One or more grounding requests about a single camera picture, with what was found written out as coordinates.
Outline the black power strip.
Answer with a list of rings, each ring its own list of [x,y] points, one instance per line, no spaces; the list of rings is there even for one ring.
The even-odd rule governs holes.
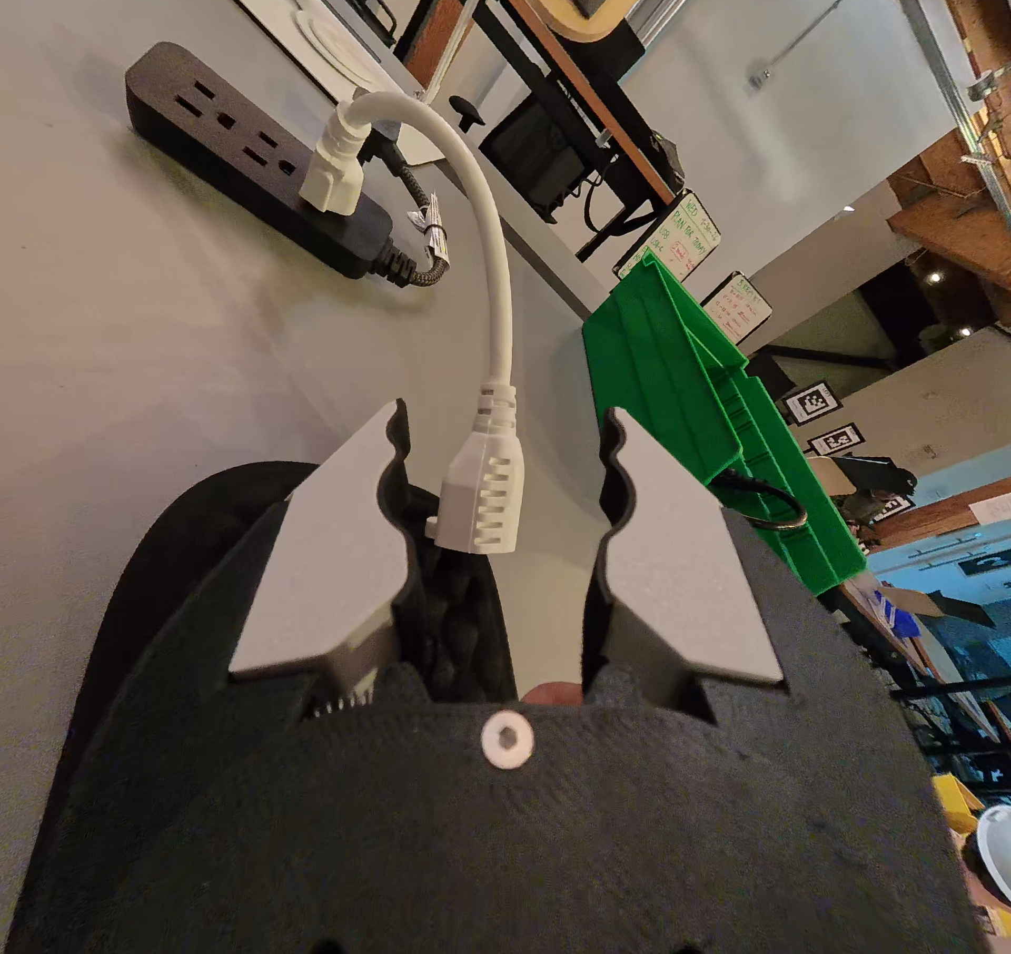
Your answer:
[[[262,223],[347,278],[393,278],[411,265],[392,220],[363,194],[349,217],[321,213],[300,189],[311,150],[188,50],[159,42],[124,76],[137,134]]]

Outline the wooden desk with black frame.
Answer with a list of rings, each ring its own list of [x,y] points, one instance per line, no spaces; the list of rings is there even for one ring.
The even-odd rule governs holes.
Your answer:
[[[686,190],[674,144],[647,125],[620,87],[619,71],[644,49],[622,22],[596,42],[558,36],[527,0],[479,0],[473,20],[530,95],[543,103],[590,167],[583,220],[586,262],[611,239],[640,237]]]

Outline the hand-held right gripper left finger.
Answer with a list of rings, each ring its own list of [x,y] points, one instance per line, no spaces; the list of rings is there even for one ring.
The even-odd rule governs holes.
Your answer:
[[[395,497],[407,407],[381,407],[287,499],[229,662],[236,680],[301,672],[372,682],[398,661],[394,602],[412,576]]]

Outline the whiteboard with red writing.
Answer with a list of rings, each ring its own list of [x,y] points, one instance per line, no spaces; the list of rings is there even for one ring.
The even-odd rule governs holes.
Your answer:
[[[701,307],[735,346],[763,327],[774,312],[751,280],[738,270],[708,294]]]

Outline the whiteboard with green writing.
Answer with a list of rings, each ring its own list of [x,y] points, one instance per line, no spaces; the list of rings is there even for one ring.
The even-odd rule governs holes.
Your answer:
[[[690,189],[684,190],[613,267],[613,275],[625,278],[644,255],[651,254],[678,281],[685,281],[721,242],[721,233]]]

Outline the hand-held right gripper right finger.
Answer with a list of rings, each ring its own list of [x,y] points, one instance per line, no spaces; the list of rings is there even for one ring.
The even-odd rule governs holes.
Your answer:
[[[583,615],[589,695],[604,667],[674,708],[691,681],[785,686],[717,497],[622,407],[600,430],[600,541]]]

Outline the green plastic bin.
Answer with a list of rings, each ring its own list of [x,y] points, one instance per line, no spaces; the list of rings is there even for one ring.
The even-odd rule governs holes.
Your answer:
[[[747,358],[690,291],[646,252],[583,323],[601,421],[627,410],[725,507],[762,522],[795,517],[768,492],[721,485],[730,469],[796,499],[807,523],[757,528],[815,595],[866,570],[866,558]]]

